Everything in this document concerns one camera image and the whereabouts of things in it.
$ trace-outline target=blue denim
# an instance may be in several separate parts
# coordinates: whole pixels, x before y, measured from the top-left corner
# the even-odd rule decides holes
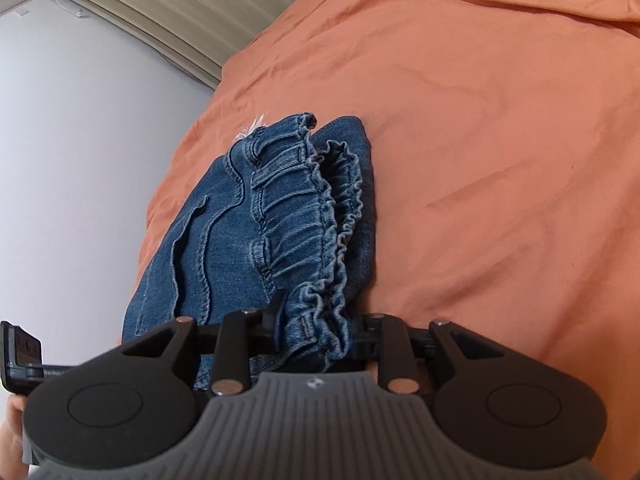
[[[177,316],[217,324],[288,292],[277,356],[252,375],[304,362],[322,372],[350,350],[346,306],[370,277],[374,200],[370,146],[360,120],[315,135],[309,113],[260,127],[217,158],[148,264],[124,320],[124,342]],[[209,386],[203,356],[194,387]]]

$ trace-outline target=metal pin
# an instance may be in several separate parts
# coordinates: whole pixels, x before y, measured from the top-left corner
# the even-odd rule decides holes
[[[386,387],[395,394],[414,394],[420,390],[420,383],[408,377],[397,377],[391,379]]]
[[[241,394],[243,390],[242,383],[235,379],[220,379],[211,385],[211,391],[222,397]]]

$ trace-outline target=hand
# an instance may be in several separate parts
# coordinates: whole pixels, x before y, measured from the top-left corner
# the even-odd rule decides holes
[[[6,403],[5,420],[0,426],[0,478],[22,480],[29,466],[22,463],[22,412],[26,397],[12,395]]]
[[[27,397],[12,395],[6,402],[4,424],[14,442],[22,446],[22,412],[27,405]]]

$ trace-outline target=gray rubber grip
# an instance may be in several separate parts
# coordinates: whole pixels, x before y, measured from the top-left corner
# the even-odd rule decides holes
[[[366,372],[271,374],[209,402],[173,449],[119,470],[45,461],[33,480],[603,480],[588,460],[524,471],[470,455],[415,396],[386,392]]]

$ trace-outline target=black plastic mount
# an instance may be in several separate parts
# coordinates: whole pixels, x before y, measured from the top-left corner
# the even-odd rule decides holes
[[[2,384],[30,396],[24,426],[34,455],[113,470],[174,448],[212,403],[256,388],[249,358],[277,352],[274,317],[282,298],[275,295],[261,312],[231,313],[219,326],[178,318],[73,368],[43,365],[40,343],[2,322]],[[382,314],[352,321],[350,358],[336,367],[341,372],[315,376],[318,388],[329,376],[377,361],[381,390],[419,399],[440,431],[477,458],[549,470],[595,452],[606,412],[579,380],[452,322],[432,322],[427,330]],[[211,388],[195,392],[203,354],[214,355]]]

